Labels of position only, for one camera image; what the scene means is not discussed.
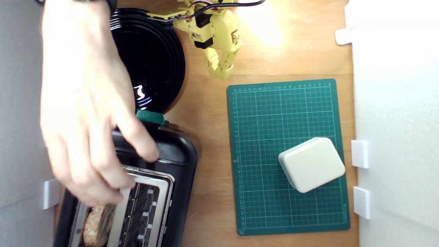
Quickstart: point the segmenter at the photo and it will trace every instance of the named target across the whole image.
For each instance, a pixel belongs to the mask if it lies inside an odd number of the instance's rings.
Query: black round plate
[[[111,18],[111,30],[130,74],[136,110],[165,113],[183,85],[184,52],[172,24],[148,19],[146,13],[119,8]]]

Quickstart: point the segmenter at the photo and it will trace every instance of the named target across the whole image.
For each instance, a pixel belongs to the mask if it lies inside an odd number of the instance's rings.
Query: wooden surface
[[[262,6],[232,10],[240,19],[244,46],[232,76],[220,81],[208,75],[201,53],[178,32],[187,73],[179,101],[166,118],[200,140],[198,164],[183,247],[356,247],[358,217],[353,212],[350,140],[355,139],[351,46],[335,43],[334,31],[345,27],[348,0],[268,0]],[[178,6],[176,0],[122,0],[120,7],[157,10]],[[230,163],[226,87],[287,80],[334,78],[342,124],[349,189],[351,229],[341,232],[239,237]]]

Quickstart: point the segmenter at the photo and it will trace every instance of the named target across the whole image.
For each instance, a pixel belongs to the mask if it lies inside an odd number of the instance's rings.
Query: gray wall
[[[53,176],[39,127],[40,20],[33,0],[0,0],[0,247],[45,247],[54,210],[42,210]]]

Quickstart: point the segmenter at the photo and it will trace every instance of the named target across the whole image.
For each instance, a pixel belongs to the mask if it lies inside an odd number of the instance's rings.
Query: black toaster
[[[134,177],[136,186],[121,191],[124,201],[115,205],[105,247],[181,245],[200,145],[193,136],[169,127],[160,117],[157,120],[145,116],[139,119],[160,151],[155,163],[141,159],[118,130],[112,133],[117,156],[125,171]],[[90,210],[66,190],[53,246],[86,247],[83,230]]]

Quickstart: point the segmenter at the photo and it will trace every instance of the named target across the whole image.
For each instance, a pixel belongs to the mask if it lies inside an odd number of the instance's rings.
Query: bread slice
[[[102,247],[108,241],[115,212],[114,204],[99,203],[88,214],[83,233],[84,244]]]

